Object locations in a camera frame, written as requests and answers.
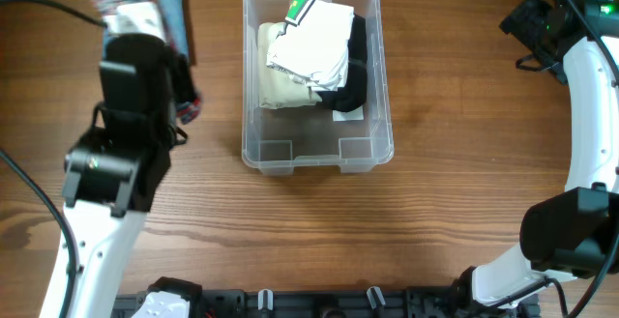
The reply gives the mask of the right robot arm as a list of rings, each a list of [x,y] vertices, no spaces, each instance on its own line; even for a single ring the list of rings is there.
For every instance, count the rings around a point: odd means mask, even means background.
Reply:
[[[515,246],[467,269],[441,297],[449,317],[526,317],[546,288],[588,287],[580,315],[618,271],[617,0],[524,0],[501,30],[528,49],[516,67],[550,72],[569,89],[571,160],[564,191],[525,214]]]

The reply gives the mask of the blue denim jeans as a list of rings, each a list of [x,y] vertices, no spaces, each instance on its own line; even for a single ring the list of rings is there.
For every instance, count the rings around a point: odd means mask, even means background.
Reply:
[[[158,0],[167,42],[188,60],[191,59],[185,23],[184,0]]]

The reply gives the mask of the white printed shirt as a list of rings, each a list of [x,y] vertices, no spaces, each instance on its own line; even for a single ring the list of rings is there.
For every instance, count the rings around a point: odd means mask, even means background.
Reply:
[[[316,92],[346,83],[354,8],[324,0],[290,0],[266,66]]]

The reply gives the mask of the cream white cloth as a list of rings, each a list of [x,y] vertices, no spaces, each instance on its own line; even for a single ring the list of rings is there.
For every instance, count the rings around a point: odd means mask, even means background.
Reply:
[[[268,47],[275,40],[284,23],[263,23],[258,29],[258,96],[259,105],[266,109],[280,109],[316,105],[321,97],[309,87],[296,83],[284,72],[266,66]]]

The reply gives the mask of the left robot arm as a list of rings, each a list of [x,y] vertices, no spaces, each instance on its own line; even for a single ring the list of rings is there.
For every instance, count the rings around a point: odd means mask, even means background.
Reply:
[[[175,102],[187,60],[146,34],[111,39],[99,64],[103,101],[65,157],[62,234],[40,314],[107,317],[170,152],[187,141]]]

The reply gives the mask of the black cloth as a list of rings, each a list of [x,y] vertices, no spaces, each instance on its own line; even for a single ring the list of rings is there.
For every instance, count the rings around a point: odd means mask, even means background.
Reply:
[[[366,20],[354,15],[351,35],[348,40],[348,69],[344,86],[336,91],[318,92],[321,107],[350,112],[367,101],[368,90],[368,47]]]

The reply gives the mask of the clear plastic storage container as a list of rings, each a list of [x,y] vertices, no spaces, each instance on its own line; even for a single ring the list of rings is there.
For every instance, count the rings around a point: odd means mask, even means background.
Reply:
[[[258,29],[282,20],[290,0],[243,0],[242,158],[264,175],[291,175],[303,166],[363,173],[393,157],[380,0],[325,1],[351,6],[366,20],[368,99],[363,121],[334,122],[332,111],[316,106],[270,110],[259,105]]]

